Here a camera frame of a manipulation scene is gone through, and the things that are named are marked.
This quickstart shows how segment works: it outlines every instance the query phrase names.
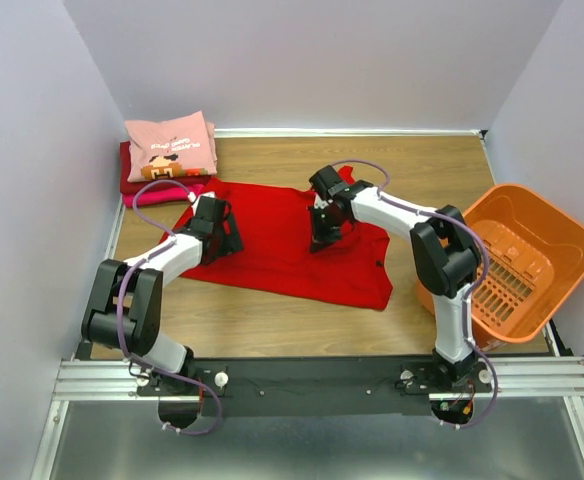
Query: screw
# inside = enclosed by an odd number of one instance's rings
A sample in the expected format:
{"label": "screw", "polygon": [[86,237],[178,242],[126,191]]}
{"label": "screw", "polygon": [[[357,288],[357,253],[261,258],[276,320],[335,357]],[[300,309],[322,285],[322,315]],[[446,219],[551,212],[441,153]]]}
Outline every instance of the screw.
{"label": "screw", "polygon": [[230,377],[224,371],[220,371],[214,376],[214,384],[219,388],[225,387],[229,380]]}
{"label": "screw", "polygon": [[490,375],[490,372],[488,372],[487,370],[481,370],[479,372],[479,381],[481,383],[490,383],[490,381],[492,380],[492,375]]}

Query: orange basket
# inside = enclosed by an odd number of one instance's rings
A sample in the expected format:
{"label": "orange basket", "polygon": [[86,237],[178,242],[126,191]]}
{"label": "orange basket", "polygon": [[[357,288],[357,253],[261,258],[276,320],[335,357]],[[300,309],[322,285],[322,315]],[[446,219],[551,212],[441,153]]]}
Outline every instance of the orange basket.
{"label": "orange basket", "polygon": [[[491,260],[472,294],[477,344],[489,350],[532,340],[584,277],[583,225],[512,184],[491,188],[464,218]],[[432,295],[418,280],[417,297],[434,313]]]}

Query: wooden table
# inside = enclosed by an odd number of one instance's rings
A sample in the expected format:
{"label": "wooden table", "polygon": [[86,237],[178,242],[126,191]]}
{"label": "wooden table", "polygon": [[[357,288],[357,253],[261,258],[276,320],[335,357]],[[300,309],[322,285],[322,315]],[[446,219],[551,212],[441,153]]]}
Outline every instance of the wooden table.
{"label": "wooden table", "polygon": [[[392,174],[386,191],[422,205],[453,204],[464,210],[492,183],[477,137],[347,137],[218,139],[222,180],[309,188],[319,168],[344,158],[381,163]],[[373,168],[355,166],[355,178],[379,182]],[[143,208],[173,226],[187,204]],[[131,211],[125,214],[116,259],[155,246],[161,232]],[[198,357],[306,356],[429,353],[434,317],[414,293],[415,271],[408,242],[392,238],[385,268],[394,285],[383,312],[331,305],[256,290],[179,278],[164,290],[161,327]],[[499,351],[547,351],[542,335]],[[95,347],[93,358],[120,358]]]}

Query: white wall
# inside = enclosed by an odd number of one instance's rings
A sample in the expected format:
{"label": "white wall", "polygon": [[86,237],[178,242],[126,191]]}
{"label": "white wall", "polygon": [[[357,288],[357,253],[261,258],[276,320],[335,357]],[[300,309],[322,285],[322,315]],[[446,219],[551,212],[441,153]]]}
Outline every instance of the white wall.
{"label": "white wall", "polygon": [[0,480],[29,478],[79,339],[121,128],[62,3],[0,1]]}
{"label": "white wall", "polygon": [[[528,185],[584,223],[584,2],[561,6],[486,141],[497,181]],[[584,283],[556,322],[584,353]]]}
{"label": "white wall", "polygon": [[488,128],[559,0],[65,0],[126,119]]}

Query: folded red shirt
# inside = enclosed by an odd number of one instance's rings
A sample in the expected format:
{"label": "folded red shirt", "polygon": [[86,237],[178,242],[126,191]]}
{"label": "folded red shirt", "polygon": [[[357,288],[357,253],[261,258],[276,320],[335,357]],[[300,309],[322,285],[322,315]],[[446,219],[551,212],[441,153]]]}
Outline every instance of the folded red shirt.
{"label": "folded red shirt", "polygon": [[[351,167],[339,173],[354,182]],[[314,204],[314,192],[217,178],[203,189],[210,191],[232,204],[245,249],[181,276],[339,305],[377,310],[387,306],[392,284],[384,260],[390,239],[383,229],[364,223],[348,226],[341,241],[311,254],[307,207]],[[174,228],[191,216],[188,208]]]}
{"label": "folded red shirt", "polygon": [[[121,180],[119,188],[123,195],[135,195],[139,192],[139,190],[151,182],[128,182],[128,177],[132,171],[132,161],[130,160],[130,142],[121,143],[119,147],[119,154],[121,155]],[[210,176],[198,175],[189,177],[175,177],[172,180],[187,186],[207,183],[208,180],[210,180]],[[161,190],[166,190],[168,188],[174,188],[174,185],[170,185],[169,183],[159,183],[156,187],[152,187],[151,191],[160,192]]]}

